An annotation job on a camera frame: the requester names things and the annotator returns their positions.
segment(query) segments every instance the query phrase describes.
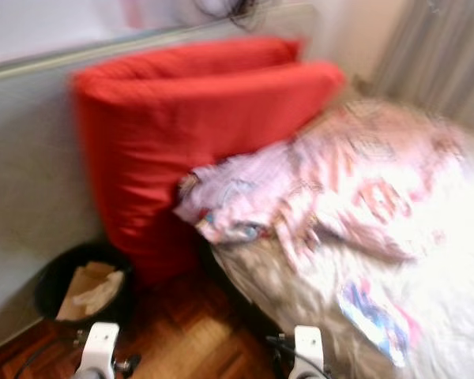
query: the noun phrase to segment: crumpled fabric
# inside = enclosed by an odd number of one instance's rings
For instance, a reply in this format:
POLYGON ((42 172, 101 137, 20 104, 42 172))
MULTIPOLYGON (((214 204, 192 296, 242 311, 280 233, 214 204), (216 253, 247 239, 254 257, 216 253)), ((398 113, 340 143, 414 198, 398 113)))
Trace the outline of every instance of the crumpled fabric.
POLYGON ((461 140, 441 118, 349 103, 293 141, 198 168, 175 212, 215 244, 276 235, 294 270, 311 265, 320 228, 387 260, 425 257, 446 240, 461 140))

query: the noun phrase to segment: black cable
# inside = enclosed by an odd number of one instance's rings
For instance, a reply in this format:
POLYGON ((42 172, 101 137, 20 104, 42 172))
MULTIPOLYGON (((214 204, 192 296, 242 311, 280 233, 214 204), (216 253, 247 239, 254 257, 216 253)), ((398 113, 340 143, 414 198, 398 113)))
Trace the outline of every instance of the black cable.
POLYGON ((274 356, 272 358, 272 369, 276 379, 286 379, 283 370, 281 369, 281 353, 279 350, 274 349, 274 356))
POLYGON ((239 18, 244 16, 251 16, 253 11, 257 7, 258 0, 232 0, 227 2, 229 10, 225 14, 216 15, 209 12, 204 8, 197 0, 194 1, 198 11, 206 16, 212 17, 215 20, 222 20, 224 18, 229 19, 233 24, 240 28, 244 28, 244 25, 239 23, 239 18))
POLYGON ((281 343, 280 341, 277 340, 276 337, 271 337, 271 336, 267 336, 266 337, 267 339, 267 342, 270 343, 271 345, 273 345, 275 348, 279 349, 279 350, 282 350, 286 353, 289 353, 290 355, 294 355, 295 357, 297 357, 298 359, 301 359, 303 360, 305 363, 307 363, 308 365, 312 366, 313 369, 315 369, 316 371, 318 371, 325 379, 331 379, 330 376, 328 376, 325 371, 323 371, 322 369, 320 369, 318 366, 316 366, 316 363, 314 363, 313 361, 311 361, 309 358, 307 357, 304 357, 303 355, 297 353, 294 349, 291 349, 290 347, 288 346, 285 346, 284 343, 281 343))
POLYGON ((28 366, 30 366, 33 363, 33 361, 35 361, 49 347, 55 345, 56 343, 67 342, 67 341, 73 342, 74 338, 69 338, 69 337, 57 338, 56 340, 52 340, 51 342, 46 343, 44 346, 40 347, 37 351, 35 351, 32 355, 30 355, 28 357, 26 362, 23 363, 23 365, 16 372, 16 375, 14 375, 14 379, 19 379, 19 376, 23 373, 24 369, 26 369, 28 366))

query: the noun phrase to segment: pillow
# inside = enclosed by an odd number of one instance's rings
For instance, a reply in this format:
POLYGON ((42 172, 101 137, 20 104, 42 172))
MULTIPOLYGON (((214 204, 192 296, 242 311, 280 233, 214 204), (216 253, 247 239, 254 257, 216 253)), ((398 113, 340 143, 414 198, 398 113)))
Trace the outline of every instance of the pillow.
POLYGON ((96 203, 143 283, 195 265, 196 234, 170 212, 187 172, 291 136, 341 87, 336 66, 292 63, 296 51, 275 38, 202 43, 76 75, 96 203))

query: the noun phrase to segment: curtain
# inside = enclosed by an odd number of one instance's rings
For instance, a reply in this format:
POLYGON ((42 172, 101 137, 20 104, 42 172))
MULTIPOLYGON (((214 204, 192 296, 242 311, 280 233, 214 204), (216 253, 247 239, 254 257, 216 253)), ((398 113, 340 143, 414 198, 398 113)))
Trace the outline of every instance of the curtain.
POLYGON ((474 0, 412 0, 373 82, 375 96, 474 128, 474 0))

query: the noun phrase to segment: parquet floor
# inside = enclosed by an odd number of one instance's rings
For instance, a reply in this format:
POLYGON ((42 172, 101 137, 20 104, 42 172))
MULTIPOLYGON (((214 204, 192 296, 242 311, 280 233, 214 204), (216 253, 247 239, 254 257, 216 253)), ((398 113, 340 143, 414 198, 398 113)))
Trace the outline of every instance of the parquet floor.
MULTIPOLYGON (((43 321, 0 349, 0 379, 13 379, 36 349, 69 331, 43 321)), ((120 333, 118 360, 142 354, 133 379, 273 379, 269 350, 244 326, 224 293, 202 273, 162 284, 137 301, 120 333)), ((57 343, 21 376, 68 379, 81 349, 57 343)))

